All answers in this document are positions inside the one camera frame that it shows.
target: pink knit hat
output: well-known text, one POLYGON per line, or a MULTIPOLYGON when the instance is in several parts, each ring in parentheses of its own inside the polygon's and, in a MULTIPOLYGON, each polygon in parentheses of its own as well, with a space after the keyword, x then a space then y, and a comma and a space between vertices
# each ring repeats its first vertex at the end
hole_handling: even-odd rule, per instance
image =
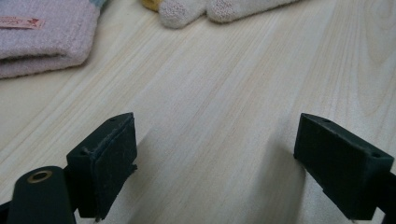
POLYGON ((105 1, 0 0, 0 20, 21 17, 44 22, 40 29, 24 29, 4 28, 0 21, 0 78, 82 64, 105 1))

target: brass ring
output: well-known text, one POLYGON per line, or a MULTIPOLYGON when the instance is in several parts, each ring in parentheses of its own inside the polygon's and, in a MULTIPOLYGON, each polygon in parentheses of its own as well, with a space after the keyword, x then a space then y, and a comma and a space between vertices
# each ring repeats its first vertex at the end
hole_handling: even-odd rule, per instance
POLYGON ((30 184, 36 184, 41 181, 44 181, 52 176, 52 171, 50 170, 44 170, 44 171, 38 171, 27 178, 27 182, 30 184))

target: tabletop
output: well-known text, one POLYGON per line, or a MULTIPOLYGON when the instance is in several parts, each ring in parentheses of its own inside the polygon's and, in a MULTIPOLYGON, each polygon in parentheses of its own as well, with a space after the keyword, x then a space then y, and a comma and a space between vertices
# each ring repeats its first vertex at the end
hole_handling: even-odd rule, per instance
POLYGON ((138 170, 102 223, 350 223, 292 157, 299 117, 396 156, 396 4, 304 0, 172 30, 108 1, 82 66, 0 80, 0 203, 126 112, 138 170))

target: yellow fabric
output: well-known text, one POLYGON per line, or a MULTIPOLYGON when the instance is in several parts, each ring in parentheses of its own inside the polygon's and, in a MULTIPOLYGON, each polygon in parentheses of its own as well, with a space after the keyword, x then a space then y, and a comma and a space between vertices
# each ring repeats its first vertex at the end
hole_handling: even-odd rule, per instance
POLYGON ((158 7, 162 0, 141 0, 142 5, 148 9, 158 12, 158 7))

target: clothing tag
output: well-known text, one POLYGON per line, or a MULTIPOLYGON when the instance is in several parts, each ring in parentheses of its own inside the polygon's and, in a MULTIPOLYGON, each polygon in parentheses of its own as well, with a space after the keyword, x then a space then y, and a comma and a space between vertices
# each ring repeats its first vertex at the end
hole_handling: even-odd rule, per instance
POLYGON ((0 17, 0 28, 21 28, 39 30, 44 21, 36 18, 0 17))

